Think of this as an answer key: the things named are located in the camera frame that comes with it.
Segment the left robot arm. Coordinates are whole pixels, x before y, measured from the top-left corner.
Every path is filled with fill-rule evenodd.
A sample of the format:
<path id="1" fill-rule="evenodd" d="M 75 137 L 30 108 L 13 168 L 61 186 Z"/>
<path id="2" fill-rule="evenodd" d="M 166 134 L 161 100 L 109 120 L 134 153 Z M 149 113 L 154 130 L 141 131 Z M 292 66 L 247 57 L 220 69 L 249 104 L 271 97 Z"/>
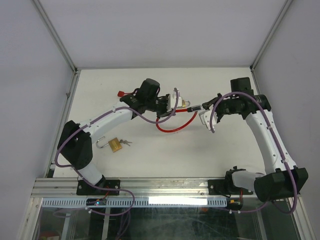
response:
<path id="1" fill-rule="evenodd" d="M 106 178 L 92 163 L 93 144 L 118 125 L 142 117 L 146 111 L 165 115 L 170 119 L 180 105 L 177 88 L 172 94 L 159 96 L 160 84 L 147 78 L 140 87 L 125 94 L 107 112 L 81 123 L 65 123 L 57 146 L 56 155 L 62 155 L 68 166 L 85 182 L 93 194 L 112 191 Z"/>

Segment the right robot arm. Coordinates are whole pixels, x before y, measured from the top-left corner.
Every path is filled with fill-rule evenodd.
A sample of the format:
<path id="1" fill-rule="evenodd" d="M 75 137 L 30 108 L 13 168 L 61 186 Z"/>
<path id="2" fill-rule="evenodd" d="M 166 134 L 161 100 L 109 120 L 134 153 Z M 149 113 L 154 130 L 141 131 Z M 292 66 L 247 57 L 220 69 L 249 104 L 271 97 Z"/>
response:
<path id="1" fill-rule="evenodd" d="M 264 173 L 234 167 L 225 173 L 216 190 L 238 194 L 241 189 L 254 192 L 261 202 L 296 198 L 306 183 L 307 170 L 299 168 L 288 153 L 276 128 L 272 108 L 263 94 L 255 94 L 248 77 L 232 79 L 231 92 L 201 105 L 200 119 L 212 133 L 226 115 L 240 115 L 252 131 L 264 162 Z"/>

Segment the medium brass padlock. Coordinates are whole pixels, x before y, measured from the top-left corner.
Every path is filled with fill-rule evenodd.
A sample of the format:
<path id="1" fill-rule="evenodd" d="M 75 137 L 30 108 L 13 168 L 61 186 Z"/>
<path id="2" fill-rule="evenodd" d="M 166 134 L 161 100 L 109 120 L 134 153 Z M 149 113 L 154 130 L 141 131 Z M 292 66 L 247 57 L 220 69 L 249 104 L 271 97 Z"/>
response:
<path id="1" fill-rule="evenodd" d="M 188 108 L 191 105 L 190 101 L 182 99 L 181 108 Z"/>

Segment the red thin-cable padlock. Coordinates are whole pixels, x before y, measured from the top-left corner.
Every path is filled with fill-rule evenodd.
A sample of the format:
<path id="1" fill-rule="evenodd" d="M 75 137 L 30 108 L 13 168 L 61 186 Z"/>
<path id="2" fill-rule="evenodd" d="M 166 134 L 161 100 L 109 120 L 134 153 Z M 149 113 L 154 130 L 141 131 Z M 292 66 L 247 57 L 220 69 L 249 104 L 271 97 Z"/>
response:
<path id="1" fill-rule="evenodd" d="M 131 95 L 131 94 L 135 94 L 135 93 L 136 93 L 136 90 L 133 91 L 133 92 L 119 91 L 119 92 L 117 93 L 117 96 L 118 96 L 119 98 L 122 98 L 122 97 L 124 97 L 124 96 Z"/>

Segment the thick red cable lock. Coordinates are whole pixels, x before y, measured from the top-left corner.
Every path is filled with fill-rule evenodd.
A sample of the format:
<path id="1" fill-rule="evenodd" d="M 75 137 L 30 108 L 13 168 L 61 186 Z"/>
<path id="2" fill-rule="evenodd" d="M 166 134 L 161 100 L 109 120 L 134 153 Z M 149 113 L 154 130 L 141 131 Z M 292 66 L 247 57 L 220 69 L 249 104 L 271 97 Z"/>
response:
<path id="1" fill-rule="evenodd" d="M 176 111 L 178 117 L 172 123 L 160 124 L 160 118 L 156 119 L 156 128 L 158 131 L 166 134 L 177 133 L 188 127 L 197 117 L 202 109 L 200 105 L 188 106 Z"/>

